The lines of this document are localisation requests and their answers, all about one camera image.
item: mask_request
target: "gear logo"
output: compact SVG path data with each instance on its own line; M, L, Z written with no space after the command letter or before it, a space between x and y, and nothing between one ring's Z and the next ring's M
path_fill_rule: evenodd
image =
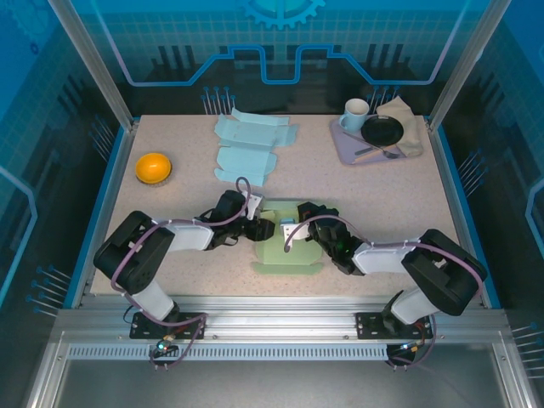
M295 28L296 24L306 24L309 16L317 15L318 7L325 6L325 0L243 0L241 6L246 17L255 19L255 24L283 30L285 26Z
M17 26L31 40L41 36L49 25L49 10L46 0L3 0L0 11L7 10Z

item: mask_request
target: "vent grille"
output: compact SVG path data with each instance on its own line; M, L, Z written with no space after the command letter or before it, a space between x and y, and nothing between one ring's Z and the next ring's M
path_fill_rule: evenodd
M147 360L149 344L72 344L70 360ZM159 360L175 360L181 350ZM187 360L246 360L246 361L288 361L288 360L387 360L385 345L379 344L198 344L191 348Z

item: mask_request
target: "white mug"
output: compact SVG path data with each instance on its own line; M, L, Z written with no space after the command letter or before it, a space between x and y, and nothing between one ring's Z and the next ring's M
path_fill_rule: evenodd
M350 133L355 133L363 127L370 106L363 99L353 98L346 102L343 115L338 119L340 126Z

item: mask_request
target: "beige cloth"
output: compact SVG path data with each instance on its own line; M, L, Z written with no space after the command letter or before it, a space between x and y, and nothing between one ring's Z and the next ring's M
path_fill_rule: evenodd
M422 142L417 133L416 117L404 100L397 96L387 104L378 106L376 112L378 115L394 117L404 128L405 133L397 143L400 151L407 157L419 156L423 153Z

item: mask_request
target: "table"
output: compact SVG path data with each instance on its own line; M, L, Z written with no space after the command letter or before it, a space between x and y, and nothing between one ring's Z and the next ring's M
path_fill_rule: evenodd
M278 147L275 170L259 193L272 198L297 198L331 203L372 241L417 238L428 228L456 241L444 186L422 117L418 117L424 153L416 158L364 166L344 166L329 132L334 116L291 116L299 124L297 141ZM133 210L153 218L191 218L212 208L232 183L213 175L218 167L216 116L142 116L109 234ZM173 163L168 181L158 187L140 183L134 165L145 153L158 151ZM206 296L332 296L393 295L415 285L409 275L346 276L323 257L323 270L312 276L259 275L254 243L240 239L234 247L210 252L170 252L157 279L170 295ZM92 293L112 294L109 280L95 274Z

